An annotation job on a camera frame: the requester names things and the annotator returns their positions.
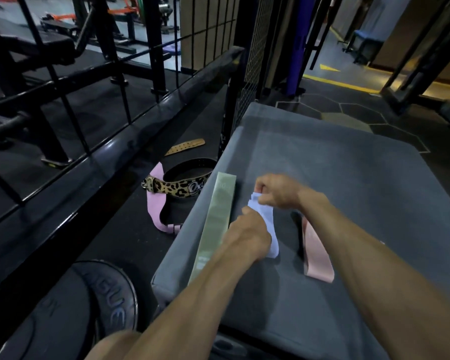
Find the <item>pink strap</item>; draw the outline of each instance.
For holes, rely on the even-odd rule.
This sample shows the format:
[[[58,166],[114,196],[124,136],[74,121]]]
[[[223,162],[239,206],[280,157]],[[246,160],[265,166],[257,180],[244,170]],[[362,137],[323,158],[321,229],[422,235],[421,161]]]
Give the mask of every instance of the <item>pink strap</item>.
[[[308,268],[304,265],[305,275],[332,283],[335,278],[334,267],[330,257],[320,241],[317,233],[306,218],[302,219],[303,248],[308,263]]]
[[[164,168],[162,167],[162,163],[158,163],[155,168],[152,169],[150,175],[162,180],[164,178]],[[166,201],[167,195],[165,193],[151,193],[147,191],[147,209],[155,227],[167,234],[178,234],[181,228],[180,224],[171,223],[165,225],[160,220],[160,213],[162,212]]]

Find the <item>green resistance band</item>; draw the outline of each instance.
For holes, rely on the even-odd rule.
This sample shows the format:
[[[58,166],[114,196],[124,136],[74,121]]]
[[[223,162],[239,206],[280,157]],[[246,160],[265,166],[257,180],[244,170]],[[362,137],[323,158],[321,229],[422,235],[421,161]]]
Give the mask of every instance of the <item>green resistance band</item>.
[[[189,284],[210,260],[228,230],[236,180],[236,175],[221,172],[217,175]]]

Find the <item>hand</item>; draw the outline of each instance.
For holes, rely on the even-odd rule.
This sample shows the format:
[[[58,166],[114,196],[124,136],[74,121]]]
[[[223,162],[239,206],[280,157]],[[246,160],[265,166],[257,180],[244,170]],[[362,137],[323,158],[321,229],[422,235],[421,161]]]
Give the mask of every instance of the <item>hand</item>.
[[[255,182],[255,192],[262,195],[258,203],[282,209],[300,210],[300,193],[312,191],[298,181],[284,174],[266,174]]]
[[[243,254],[250,254],[253,261],[267,256],[272,237],[264,219],[249,206],[242,208],[243,215],[230,224],[222,239],[222,249],[234,247]]]

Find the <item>blue stool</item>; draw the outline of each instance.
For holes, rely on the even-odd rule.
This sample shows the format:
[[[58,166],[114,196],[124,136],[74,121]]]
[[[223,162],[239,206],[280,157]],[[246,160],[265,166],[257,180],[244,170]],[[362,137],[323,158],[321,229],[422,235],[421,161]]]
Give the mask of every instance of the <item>blue stool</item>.
[[[378,40],[378,39],[370,37],[366,31],[355,30],[353,32],[352,38],[348,42],[346,48],[343,48],[343,51],[345,53],[349,53],[352,50],[353,43],[355,42],[355,39],[357,37],[359,37],[360,39],[363,39],[363,41],[360,44],[360,47],[358,48],[358,50],[356,51],[356,56],[355,56],[355,59],[353,62],[357,63],[360,60],[360,58],[362,58],[362,57],[364,59],[366,59],[366,57],[363,55],[363,50],[365,49],[366,46],[372,46],[373,51],[370,56],[370,59],[368,59],[368,60],[366,59],[366,63],[368,65],[373,62],[375,57],[377,57],[377,54],[380,51],[380,48],[384,45],[384,42],[383,42],[383,40]]]

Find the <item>person's left hand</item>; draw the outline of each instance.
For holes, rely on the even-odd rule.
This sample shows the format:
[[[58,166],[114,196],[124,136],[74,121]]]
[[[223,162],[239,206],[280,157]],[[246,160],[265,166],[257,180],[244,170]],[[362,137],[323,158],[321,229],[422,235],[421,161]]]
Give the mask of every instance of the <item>person's left hand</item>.
[[[260,214],[249,206],[242,208],[242,215],[230,224],[222,238],[223,248],[239,247],[240,251],[251,254],[254,261],[267,256],[272,237]]]

